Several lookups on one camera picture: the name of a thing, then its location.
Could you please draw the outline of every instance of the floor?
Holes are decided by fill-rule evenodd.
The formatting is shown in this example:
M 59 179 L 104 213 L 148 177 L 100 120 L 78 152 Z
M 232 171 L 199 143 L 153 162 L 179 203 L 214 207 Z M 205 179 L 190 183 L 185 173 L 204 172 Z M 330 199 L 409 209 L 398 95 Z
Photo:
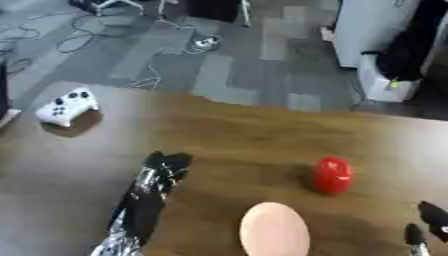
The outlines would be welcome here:
M 240 26 L 241 20 L 227 24 L 186 17 L 182 4 L 169 5 L 170 20 L 193 25 L 193 30 L 155 23 L 155 1 L 145 2 L 143 17 L 119 6 L 98 18 L 80 17 L 84 14 L 73 13 L 76 9 L 60 0 L 2 0 L 0 26 L 28 28 L 0 30 L 0 52 L 15 46 L 9 58 L 10 97 L 15 107 L 26 108 L 55 81 L 130 87 L 149 79 L 141 88 L 151 90 L 160 78 L 157 90 L 190 92 L 219 102 L 300 111 L 356 106 L 358 111 L 448 120 L 448 113 L 434 114 L 421 101 L 362 101 L 354 71 L 338 68 L 331 45 L 318 32 L 335 19 L 339 0 L 252 3 L 251 28 Z M 191 53 L 193 40 L 206 35 L 219 35 L 221 45 L 210 52 L 186 53 Z M 30 38 L 5 41 L 24 36 Z

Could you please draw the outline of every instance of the white box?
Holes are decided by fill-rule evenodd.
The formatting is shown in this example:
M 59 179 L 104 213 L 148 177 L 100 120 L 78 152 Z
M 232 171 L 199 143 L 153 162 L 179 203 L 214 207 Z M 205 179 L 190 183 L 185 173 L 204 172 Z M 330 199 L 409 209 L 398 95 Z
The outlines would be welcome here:
M 414 96 L 420 81 L 400 81 L 392 83 L 384 77 L 376 66 L 376 55 L 363 55 L 358 68 L 358 79 L 369 100 L 403 102 Z

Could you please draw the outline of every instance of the chair leg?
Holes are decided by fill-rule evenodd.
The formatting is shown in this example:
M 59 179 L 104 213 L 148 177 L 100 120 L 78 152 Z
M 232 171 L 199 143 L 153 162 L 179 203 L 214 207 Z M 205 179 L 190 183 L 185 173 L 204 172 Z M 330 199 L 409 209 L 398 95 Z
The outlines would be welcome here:
M 250 27 L 252 24 L 250 22 L 250 2 L 249 0 L 242 0 L 241 1 L 241 8 L 243 9 L 243 15 L 244 15 L 244 26 Z
M 110 5 L 115 4 L 115 3 L 117 3 L 117 2 L 123 2 L 123 3 L 126 3 L 126 4 L 128 4 L 128 5 L 137 7 L 138 9 L 140 9 L 140 15 L 143 15 L 143 13 L 144 13 L 143 5 L 138 4 L 138 3 L 134 2 L 134 1 L 131 1 L 131 0 L 107 0 L 107 1 L 105 1 L 104 3 L 101 3 L 101 4 L 94 4 L 93 6 L 94 6 L 95 9 L 96 9 L 96 13 L 97 13 L 97 15 L 98 15 L 98 16 L 101 16 L 101 11 L 102 11 L 102 9 L 107 8 L 107 7 L 109 7 Z
M 160 0 L 159 2 L 159 19 L 165 20 L 166 19 L 166 15 L 165 15 L 165 6 L 166 6 L 166 0 Z
M 131 0 L 120 0 L 120 1 L 123 2 L 123 3 L 129 4 L 131 6 L 134 6 L 134 7 L 138 8 L 140 10 L 140 16 L 142 16 L 144 14 L 144 12 L 145 12 L 145 9 L 143 8 L 143 5 L 141 5 L 139 3 L 136 3 L 136 2 L 131 1 Z
M 93 7 L 96 10 L 97 16 L 101 16 L 102 9 L 107 8 L 109 5 L 112 5 L 118 1 L 120 1 L 120 0 L 107 0 L 101 4 L 93 4 Z

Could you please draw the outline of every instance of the red ball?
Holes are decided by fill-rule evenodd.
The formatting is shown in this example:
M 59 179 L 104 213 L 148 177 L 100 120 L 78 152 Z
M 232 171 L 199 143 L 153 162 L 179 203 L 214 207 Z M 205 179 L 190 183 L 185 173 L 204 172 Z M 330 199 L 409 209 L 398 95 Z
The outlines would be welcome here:
M 315 173 L 314 182 L 319 191 L 329 195 L 340 194 L 348 189 L 352 178 L 350 165 L 335 157 L 323 158 Z

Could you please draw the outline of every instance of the xbox controller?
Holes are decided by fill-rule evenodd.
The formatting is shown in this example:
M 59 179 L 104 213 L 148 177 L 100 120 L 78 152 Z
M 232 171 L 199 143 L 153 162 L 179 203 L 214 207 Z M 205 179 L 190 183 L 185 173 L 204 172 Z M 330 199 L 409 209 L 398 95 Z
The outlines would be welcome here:
M 36 111 L 37 118 L 44 123 L 70 127 L 73 119 L 87 110 L 98 110 L 95 96 L 86 87 L 54 99 Z

